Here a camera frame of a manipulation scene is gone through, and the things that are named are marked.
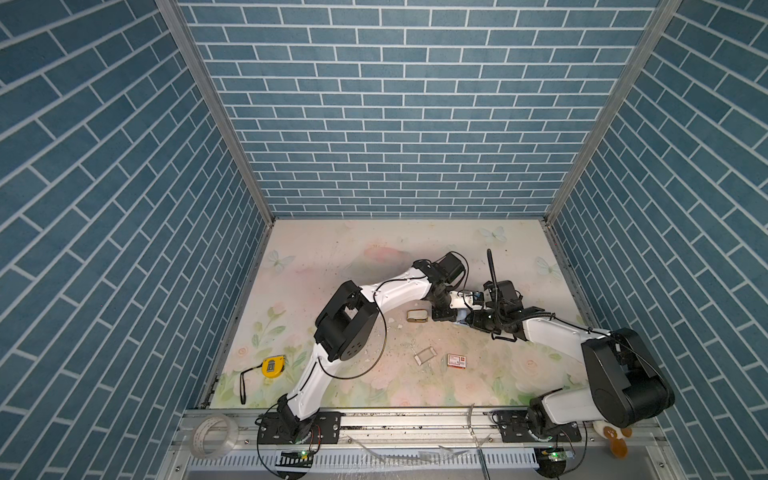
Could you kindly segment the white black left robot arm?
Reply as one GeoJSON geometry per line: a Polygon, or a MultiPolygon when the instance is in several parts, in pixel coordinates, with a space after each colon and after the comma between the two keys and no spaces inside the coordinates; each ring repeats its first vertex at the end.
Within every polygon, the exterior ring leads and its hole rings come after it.
{"type": "Polygon", "coordinates": [[[416,260],[405,272],[378,283],[342,283],[315,320],[314,345],[301,377],[277,400],[280,420],[288,428],[307,424],[319,411],[333,380],[356,378],[340,376],[338,370],[363,350],[376,321],[384,321],[386,312],[409,302],[428,301],[435,311],[446,311],[453,320],[456,314],[450,309],[450,291],[467,275],[466,259],[450,251],[435,261],[416,260]]]}

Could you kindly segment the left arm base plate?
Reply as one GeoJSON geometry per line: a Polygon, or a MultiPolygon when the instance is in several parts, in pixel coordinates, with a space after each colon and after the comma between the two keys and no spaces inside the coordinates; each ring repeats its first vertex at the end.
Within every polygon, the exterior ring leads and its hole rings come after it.
{"type": "Polygon", "coordinates": [[[280,413],[264,413],[260,418],[258,441],[265,445],[289,445],[314,442],[321,445],[337,444],[343,414],[338,411],[319,411],[305,420],[288,420],[280,413]]]}

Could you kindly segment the red white staple box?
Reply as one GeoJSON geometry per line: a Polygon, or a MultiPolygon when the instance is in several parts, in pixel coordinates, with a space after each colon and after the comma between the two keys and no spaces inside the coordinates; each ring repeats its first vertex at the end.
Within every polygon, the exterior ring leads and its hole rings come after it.
{"type": "Polygon", "coordinates": [[[466,369],[467,358],[460,354],[448,354],[446,356],[446,365],[449,368],[466,369]]]}

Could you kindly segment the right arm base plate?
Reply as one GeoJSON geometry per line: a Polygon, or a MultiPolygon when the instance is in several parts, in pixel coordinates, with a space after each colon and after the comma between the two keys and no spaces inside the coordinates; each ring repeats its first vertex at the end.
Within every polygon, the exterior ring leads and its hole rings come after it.
{"type": "Polygon", "coordinates": [[[504,443],[576,443],[582,440],[579,425],[553,423],[542,410],[532,407],[493,410],[488,414],[504,443]]]}

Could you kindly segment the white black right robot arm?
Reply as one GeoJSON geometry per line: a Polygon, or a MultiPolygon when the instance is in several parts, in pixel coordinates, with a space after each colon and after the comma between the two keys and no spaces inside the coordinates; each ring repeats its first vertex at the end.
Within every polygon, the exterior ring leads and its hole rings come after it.
{"type": "Polygon", "coordinates": [[[540,307],[523,305],[509,281],[491,281],[485,290],[451,295],[458,321],[494,340],[544,345],[580,362],[586,385],[559,389],[530,401],[526,423],[547,439],[566,425],[605,421],[627,428],[653,418],[675,403],[675,394],[640,335],[628,328],[589,328],[540,307]]]}

